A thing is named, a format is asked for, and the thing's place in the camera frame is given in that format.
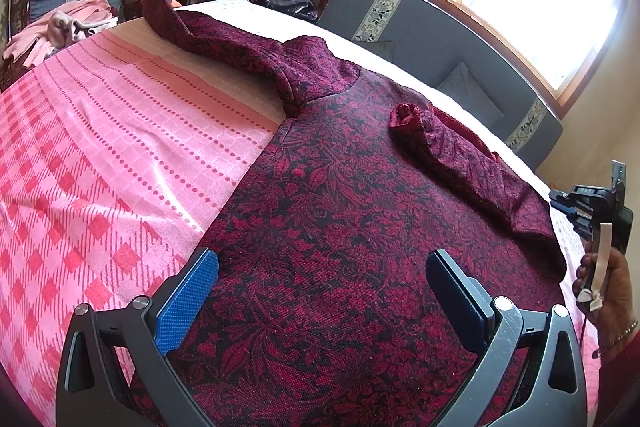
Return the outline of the person's right hand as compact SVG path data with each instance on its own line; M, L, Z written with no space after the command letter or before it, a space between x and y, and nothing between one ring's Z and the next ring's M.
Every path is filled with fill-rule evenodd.
M615 248L610 250L606 271L604 303L598 312L587 305L579 308L598 332L598 352L602 363L613 360L638 333L639 320L634 313L634 296L626 258Z

